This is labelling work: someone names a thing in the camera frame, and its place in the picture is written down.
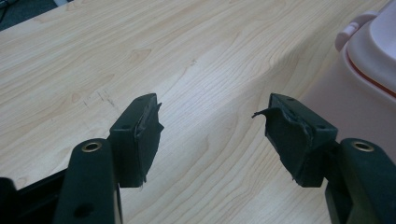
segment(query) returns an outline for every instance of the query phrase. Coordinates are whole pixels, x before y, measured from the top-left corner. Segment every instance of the black plastic part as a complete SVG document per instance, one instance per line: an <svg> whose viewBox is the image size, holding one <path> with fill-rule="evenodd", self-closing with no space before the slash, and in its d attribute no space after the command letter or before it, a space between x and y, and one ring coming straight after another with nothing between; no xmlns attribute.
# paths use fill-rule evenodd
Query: black plastic part
<svg viewBox="0 0 396 224"><path fill-rule="evenodd" d="M157 95L136 98L110 129L121 188L139 188L154 161L163 126L158 120Z"/></svg>
<svg viewBox="0 0 396 224"><path fill-rule="evenodd" d="M21 205L18 223L50 223L53 220L65 171L18 190Z"/></svg>
<svg viewBox="0 0 396 224"><path fill-rule="evenodd" d="M320 187L325 152L335 144L337 129L312 110L289 96L271 94L263 114L265 135L283 165L302 187Z"/></svg>
<svg viewBox="0 0 396 224"><path fill-rule="evenodd" d="M353 203L347 222L396 223L396 166L382 148L345 139L339 161Z"/></svg>
<svg viewBox="0 0 396 224"><path fill-rule="evenodd" d="M51 223L54 218L55 209L59 203L62 204L62 212L58 212L58 215L70 215L70 213L64 214L65 204L74 203L76 195L82 192L80 188L81 184L87 183L91 185L90 188L93 190L87 194L91 195L90 197L94 199L95 197L102 198L102 186L110 183L108 181L114 184L115 191L113 195L114 200L109 204L113 203L118 209L118 215L113 215L117 217L116 220L120 219L122 213L118 182L119 180L122 181L124 187L137 188L146 180L146 174L157 152L160 133L163 130L163 126L158 121L159 108L160 105L157 104L155 93L136 98L129 105L113 125L112 134L107 138L108 141L111 141L110 145L112 146L111 153L107 152L108 155L111 155L110 158L88 160L85 157L88 154L76 152L74 154L77 154L77 156L73 156L70 160L70 164L75 164L75 161L79 161L77 165L74 165L74 170L70 172L69 169L62 170L57 174L51 175L20 190L15 189L12 180L0 178L0 223ZM100 173L95 171L94 167L109 166L109 162L111 162L111 166L113 167L111 171L113 177L109 178L109 174L101 176L99 175ZM68 177L67 181L69 183L63 186L66 172L70 173L68 176L71 175L73 177ZM81 182L80 179L82 176L87 181ZM70 198L64 196L64 198L68 199L63 199L59 202L61 190L66 190L71 196ZM93 203L82 203L74 211L74 216L79 217L74 219L75 222L68 222L72 220L67 219L67 222L64 221L61 223L86 223L86 219L83 217L90 215L91 212L98 211L95 206Z"/></svg>
<svg viewBox="0 0 396 224"><path fill-rule="evenodd" d="M121 223L117 188L110 143L99 138L80 143L73 149L53 223Z"/></svg>
<svg viewBox="0 0 396 224"><path fill-rule="evenodd" d="M352 201L349 193L340 192L332 183L329 183L326 187L325 196L332 224L347 223L352 210Z"/></svg>
<svg viewBox="0 0 396 224"><path fill-rule="evenodd" d="M12 180L0 177L0 223L15 223L18 201L18 192Z"/></svg>

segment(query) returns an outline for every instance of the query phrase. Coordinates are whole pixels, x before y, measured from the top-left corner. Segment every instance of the light wood grain surface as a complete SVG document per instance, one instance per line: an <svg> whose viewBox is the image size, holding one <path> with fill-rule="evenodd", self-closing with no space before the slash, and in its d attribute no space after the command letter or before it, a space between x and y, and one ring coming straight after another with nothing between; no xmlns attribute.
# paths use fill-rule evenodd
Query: light wood grain surface
<svg viewBox="0 0 396 224"><path fill-rule="evenodd" d="M75 0L0 33L0 176L18 189L156 92L165 127L125 223L329 223L264 137L271 92L299 98L336 33L377 0Z"/></svg>

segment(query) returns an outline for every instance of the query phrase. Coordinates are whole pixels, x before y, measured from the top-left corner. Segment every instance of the black plastic arm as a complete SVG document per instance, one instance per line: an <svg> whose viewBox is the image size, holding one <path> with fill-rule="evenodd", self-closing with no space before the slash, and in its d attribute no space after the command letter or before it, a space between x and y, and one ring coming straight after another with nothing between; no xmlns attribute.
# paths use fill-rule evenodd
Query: black plastic arm
<svg viewBox="0 0 396 224"><path fill-rule="evenodd" d="M373 143L335 142L337 129L288 96L271 94L265 135L302 187L329 181L326 201L332 223L396 223L396 166Z"/></svg>
<svg viewBox="0 0 396 224"><path fill-rule="evenodd" d="M16 190L0 178L0 223L121 223L119 186L146 181L163 130L160 106L155 93L136 98L107 139L77 145L66 170L33 185Z"/></svg>

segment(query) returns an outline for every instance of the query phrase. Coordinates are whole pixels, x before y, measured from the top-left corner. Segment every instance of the metal grommet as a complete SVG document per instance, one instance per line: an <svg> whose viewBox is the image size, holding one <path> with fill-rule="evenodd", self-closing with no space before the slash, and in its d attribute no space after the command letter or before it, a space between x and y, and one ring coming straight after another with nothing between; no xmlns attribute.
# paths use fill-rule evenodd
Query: metal grommet
<svg viewBox="0 0 396 224"><path fill-rule="evenodd" d="M374 151L374 148L372 146L368 145L367 143L363 143L363 142L358 142L358 141L352 142L352 146L360 151L365 151L365 152Z"/></svg>
<svg viewBox="0 0 396 224"><path fill-rule="evenodd" d="M83 152L93 152L102 147L100 142L89 142L82 147Z"/></svg>

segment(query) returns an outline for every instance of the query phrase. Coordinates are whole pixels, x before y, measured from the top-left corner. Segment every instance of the screw hole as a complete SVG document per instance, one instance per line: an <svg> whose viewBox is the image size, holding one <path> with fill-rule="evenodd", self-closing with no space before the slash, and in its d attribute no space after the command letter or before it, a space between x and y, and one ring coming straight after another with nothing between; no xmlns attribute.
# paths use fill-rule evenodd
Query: screw hole
<svg viewBox="0 0 396 224"><path fill-rule="evenodd" d="M74 216L77 218L88 217L94 211L93 204L84 203L76 208Z"/></svg>
<svg viewBox="0 0 396 224"><path fill-rule="evenodd" d="M374 151L374 148L372 146L370 146L370 145L368 145L366 143L363 143L363 142L353 142L352 146L354 148L356 148L357 150L360 150L360 151L365 151L365 152Z"/></svg>
<svg viewBox="0 0 396 224"><path fill-rule="evenodd" d="M82 151L93 152L101 147L102 147L102 144L100 142L90 142L90 143L87 143L86 145L84 145L84 147L82 147Z"/></svg>

